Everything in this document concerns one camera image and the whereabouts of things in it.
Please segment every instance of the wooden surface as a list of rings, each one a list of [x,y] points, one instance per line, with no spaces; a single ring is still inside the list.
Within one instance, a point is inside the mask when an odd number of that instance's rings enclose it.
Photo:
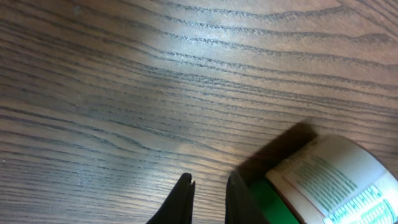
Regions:
[[[396,0],[1,0],[0,223],[145,223],[183,172],[223,223],[306,128],[397,175],[397,63]]]

